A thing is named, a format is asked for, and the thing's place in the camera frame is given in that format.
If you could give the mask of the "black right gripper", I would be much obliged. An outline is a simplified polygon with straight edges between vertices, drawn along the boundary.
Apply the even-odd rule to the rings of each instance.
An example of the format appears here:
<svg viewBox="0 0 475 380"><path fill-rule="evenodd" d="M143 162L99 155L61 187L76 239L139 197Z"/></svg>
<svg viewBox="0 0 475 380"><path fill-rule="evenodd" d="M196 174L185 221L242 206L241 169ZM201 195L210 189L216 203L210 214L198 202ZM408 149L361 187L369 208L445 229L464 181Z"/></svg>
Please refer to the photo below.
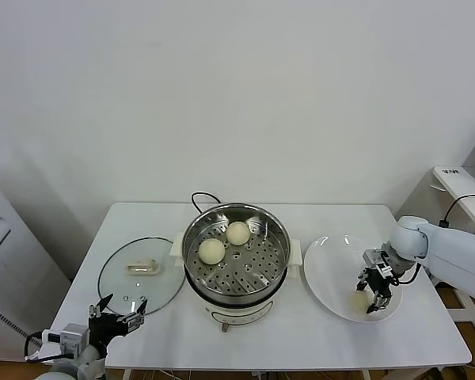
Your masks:
<svg viewBox="0 0 475 380"><path fill-rule="evenodd" d="M366 313L371 314L386 309L392 297L390 281L384 278L379 270L375 268L366 268L365 273L366 277L359 279L356 290L364 291L368 285L370 289L376 293L371 304L367 307Z"/></svg>

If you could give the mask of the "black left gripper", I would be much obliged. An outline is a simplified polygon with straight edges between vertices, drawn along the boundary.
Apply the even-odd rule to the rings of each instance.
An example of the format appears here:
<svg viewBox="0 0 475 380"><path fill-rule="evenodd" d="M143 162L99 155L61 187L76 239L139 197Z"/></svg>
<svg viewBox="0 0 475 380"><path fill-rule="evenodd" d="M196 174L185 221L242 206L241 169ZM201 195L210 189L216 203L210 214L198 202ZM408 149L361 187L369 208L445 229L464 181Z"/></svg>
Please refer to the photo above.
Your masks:
<svg viewBox="0 0 475 380"><path fill-rule="evenodd" d="M103 313L112 300L113 294L101 298L96 305L89 306L89 344L98 351L106 351L110 342L126 333L138 329L145 320L147 299L133 301L131 312L120 316Z"/></svg>

